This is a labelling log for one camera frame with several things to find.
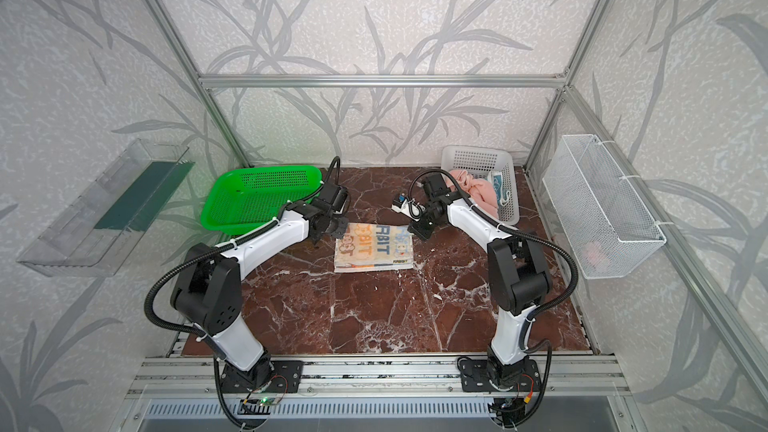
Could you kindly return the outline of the cream lettered towel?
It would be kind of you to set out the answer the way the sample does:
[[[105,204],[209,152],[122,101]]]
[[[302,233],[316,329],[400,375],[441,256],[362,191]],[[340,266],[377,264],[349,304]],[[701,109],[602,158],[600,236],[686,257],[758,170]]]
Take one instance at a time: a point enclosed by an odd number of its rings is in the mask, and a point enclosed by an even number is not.
[[[350,223],[336,240],[336,273],[407,270],[413,265],[413,236],[406,226]]]

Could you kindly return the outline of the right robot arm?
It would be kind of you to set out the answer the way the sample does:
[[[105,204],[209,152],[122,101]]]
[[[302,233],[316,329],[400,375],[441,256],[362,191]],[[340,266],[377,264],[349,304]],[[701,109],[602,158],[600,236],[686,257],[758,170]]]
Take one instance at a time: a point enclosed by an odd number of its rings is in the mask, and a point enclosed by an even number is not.
[[[537,236],[509,228],[486,213],[448,172],[429,169],[418,178],[424,204],[408,193],[392,202],[393,210],[410,218],[408,231],[426,241],[437,226],[450,225],[486,251],[489,290],[499,308],[487,373],[500,385],[522,372],[530,355],[533,313],[552,288],[543,244]]]

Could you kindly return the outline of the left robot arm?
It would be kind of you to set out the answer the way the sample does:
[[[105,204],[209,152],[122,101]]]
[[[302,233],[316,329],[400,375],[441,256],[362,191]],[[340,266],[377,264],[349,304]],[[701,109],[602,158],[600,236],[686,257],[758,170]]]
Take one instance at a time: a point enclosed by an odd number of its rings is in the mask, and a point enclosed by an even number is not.
[[[243,318],[242,282],[258,266],[307,239],[341,238],[346,187],[324,183],[308,200],[289,201],[266,224],[212,248],[196,247],[176,276],[170,304],[231,368],[253,381],[270,374],[265,346]]]

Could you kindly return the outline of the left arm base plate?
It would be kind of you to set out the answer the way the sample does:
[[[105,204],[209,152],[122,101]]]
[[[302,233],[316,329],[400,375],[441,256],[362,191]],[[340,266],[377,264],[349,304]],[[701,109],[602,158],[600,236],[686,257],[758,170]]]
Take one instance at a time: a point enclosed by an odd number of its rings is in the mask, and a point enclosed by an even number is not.
[[[300,360],[274,360],[261,362],[244,372],[226,363],[220,373],[223,393],[287,393],[298,392],[304,362]]]

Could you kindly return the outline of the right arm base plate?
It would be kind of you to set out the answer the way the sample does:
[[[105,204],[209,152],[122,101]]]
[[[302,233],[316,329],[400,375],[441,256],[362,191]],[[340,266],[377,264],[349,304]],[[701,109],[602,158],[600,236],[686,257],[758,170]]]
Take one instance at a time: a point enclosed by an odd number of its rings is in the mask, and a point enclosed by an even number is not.
[[[463,392],[515,392],[532,395],[541,388],[542,373],[529,356],[514,364],[495,357],[474,359],[459,356],[456,365]]]

